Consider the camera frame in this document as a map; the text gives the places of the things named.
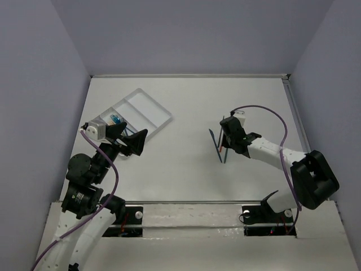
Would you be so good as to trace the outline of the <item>dark thin chopstick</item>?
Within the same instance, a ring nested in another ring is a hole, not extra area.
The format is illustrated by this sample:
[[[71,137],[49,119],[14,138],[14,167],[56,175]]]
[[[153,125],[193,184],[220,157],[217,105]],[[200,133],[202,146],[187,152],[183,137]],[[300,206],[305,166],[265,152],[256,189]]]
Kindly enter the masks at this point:
[[[218,148],[221,148],[222,147],[222,141],[223,141],[223,128],[221,126],[221,130],[220,130],[220,133],[219,133],[219,139],[218,139]]]

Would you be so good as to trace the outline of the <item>clear divided utensil tray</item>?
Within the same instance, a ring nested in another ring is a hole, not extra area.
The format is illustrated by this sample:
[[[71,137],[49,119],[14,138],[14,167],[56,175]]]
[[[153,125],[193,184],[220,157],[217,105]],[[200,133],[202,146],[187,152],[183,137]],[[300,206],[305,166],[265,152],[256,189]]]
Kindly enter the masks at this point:
[[[127,126],[135,133],[147,129],[145,142],[151,140],[173,120],[172,114],[141,88],[119,100],[98,115],[95,120],[100,120],[107,125],[107,122],[111,122],[110,114],[112,113],[123,117]]]

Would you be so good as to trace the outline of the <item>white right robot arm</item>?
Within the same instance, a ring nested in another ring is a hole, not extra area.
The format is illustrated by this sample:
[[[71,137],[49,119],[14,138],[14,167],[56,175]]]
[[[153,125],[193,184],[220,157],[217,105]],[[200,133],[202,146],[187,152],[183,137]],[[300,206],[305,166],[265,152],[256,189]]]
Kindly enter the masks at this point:
[[[318,208],[340,184],[324,155],[314,150],[299,152],[276,145],[257,133],[247,134],[240,119],[230,116],[220,122],[222,146],[249,159],[264,162],[284,172],[290,184],[261,201],[259,214],[265,221],[275,220],[286,209]]]

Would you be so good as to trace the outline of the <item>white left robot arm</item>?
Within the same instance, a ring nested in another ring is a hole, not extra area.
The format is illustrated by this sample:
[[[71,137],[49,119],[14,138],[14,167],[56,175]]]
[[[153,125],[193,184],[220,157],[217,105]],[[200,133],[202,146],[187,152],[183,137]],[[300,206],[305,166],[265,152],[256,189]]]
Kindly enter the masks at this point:
[[[80,128],[96,152],[69,160],[68,188],[54,236],[32,270],[82,270],[107,229],[127,219],[126,202],[115,195],[120,174],[114,162],[119,154],[141,155],[148,130],[124,135],[126,127],[126,122],[98,128],[88,122]]]

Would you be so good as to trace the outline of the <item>green plastic knife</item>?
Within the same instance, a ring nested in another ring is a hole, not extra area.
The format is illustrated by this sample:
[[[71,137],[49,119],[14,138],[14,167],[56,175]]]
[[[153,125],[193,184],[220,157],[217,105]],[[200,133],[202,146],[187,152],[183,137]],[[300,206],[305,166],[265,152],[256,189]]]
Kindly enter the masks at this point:
[[[227,161],[228,151],[229,151],[229,149],[228,149],[228,148],[226,148],[226,149],[225,149],[225,154],[224,154],[224,159],[223,159],[223,163],[224,163],[224,164],[225,164],[225,163],[226,163],[226,161]]]

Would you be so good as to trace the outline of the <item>blue plastic knife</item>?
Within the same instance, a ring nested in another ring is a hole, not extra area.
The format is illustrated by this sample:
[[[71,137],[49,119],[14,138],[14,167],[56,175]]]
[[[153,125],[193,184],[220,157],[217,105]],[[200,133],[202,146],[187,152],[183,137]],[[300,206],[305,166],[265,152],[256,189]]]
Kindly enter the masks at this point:
[[[209,133],[211,135],[211,138],[212,138],[212,141],[213,141],[213,144],[214,144],[214,147],[215,147],[215,150],[216,150],[216,153],[217,153],[217,156],[218,156],[218,159],[221,163],[223,163],[222,161],[222,157],[221,157],[221,153],[219,152],[219,148],[218,148],[218,145],[215,141],[215,135],[214,135],[214,132],[211,130],[211,129],[208,129],[209,130]]]

